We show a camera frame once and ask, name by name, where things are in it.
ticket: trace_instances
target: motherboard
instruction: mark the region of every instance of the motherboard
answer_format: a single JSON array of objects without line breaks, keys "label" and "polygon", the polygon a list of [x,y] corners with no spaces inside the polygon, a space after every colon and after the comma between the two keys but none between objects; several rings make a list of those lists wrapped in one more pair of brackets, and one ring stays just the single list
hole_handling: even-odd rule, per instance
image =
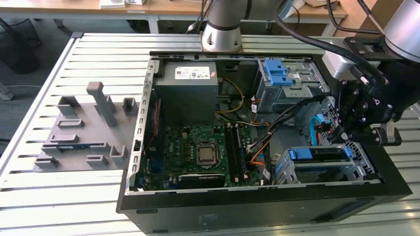
[{"label": "motherboard", "polygon": [[258,170],[247,169],[247,125],[168,126],[164,137],[164,158],[151,161],[148,189],[259,185]]}]

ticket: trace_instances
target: orange wire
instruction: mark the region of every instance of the orange wire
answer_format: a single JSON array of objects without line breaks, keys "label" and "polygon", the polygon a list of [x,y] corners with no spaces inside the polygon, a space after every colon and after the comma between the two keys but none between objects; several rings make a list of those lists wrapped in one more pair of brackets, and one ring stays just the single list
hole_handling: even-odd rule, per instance
[{"label": "orange wire", "polygon": [[318,146],[322,145],[322,134],[316,133],[316,141],[318,141]]},{"label": "orange wire", "polygon": [[264,143],[264,145],[262,146],[262,148],[258,150],[256,154],[254,155],[254,158],[251,159],[251,164],[255,165],[255,163],[263,164],[262,162],[256,162],[256,156],[262,153],[262,151],[264,150],[264,148],[267,147],[270,141],[271,141],[272,137],[270,138],[270,140]]}]

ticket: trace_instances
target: slotted metal tabletop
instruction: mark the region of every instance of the slotted metal tabletop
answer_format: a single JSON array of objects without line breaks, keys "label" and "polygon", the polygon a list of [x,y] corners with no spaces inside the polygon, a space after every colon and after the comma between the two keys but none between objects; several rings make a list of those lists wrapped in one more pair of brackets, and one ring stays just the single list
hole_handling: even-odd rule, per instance
[{"label": "slotted metal tabletop", "polygon": [[[287,36],[243,36],[243,43],[246,52],[323,53]],[[195,35],[86,33],[70,40],[0,158],[0,235],[143,234],[115,212],[123,171],[35,173],[34,161],[59,115],[55,105],[60,96],[76,95],[79,102],[94,102],[86,86],[90,81],[102,81],[115,102],[128,95],[139,101],[150,51],[199,50]],[[404,142],[387,151],[414,191],[411,196],[338,223],[194,235],[419,235],[420,120],[415,109],[406,111],[396,125]]]}]

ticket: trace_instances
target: ram slot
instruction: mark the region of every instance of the ram slot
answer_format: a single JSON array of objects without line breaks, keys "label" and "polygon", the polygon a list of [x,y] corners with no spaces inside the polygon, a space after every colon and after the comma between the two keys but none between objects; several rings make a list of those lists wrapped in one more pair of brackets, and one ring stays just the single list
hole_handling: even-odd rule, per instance
[{"label": "ram slot", "polygon": [[224,129],[227,157],[230,163],[231,181],[239,182],[244,180],[246,172],[246,153],[242,149],[240,133],[236,127],[226,127]]}]

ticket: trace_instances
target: power supply label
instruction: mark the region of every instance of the power supply label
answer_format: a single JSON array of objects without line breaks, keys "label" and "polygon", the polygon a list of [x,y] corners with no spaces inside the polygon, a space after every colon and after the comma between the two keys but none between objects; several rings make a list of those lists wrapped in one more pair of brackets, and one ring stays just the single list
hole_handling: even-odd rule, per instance
[{"label": "power supply label", "polygon": [[176,80],[210,80],[211,68],[208,66],[180,66],[175,69]]}]

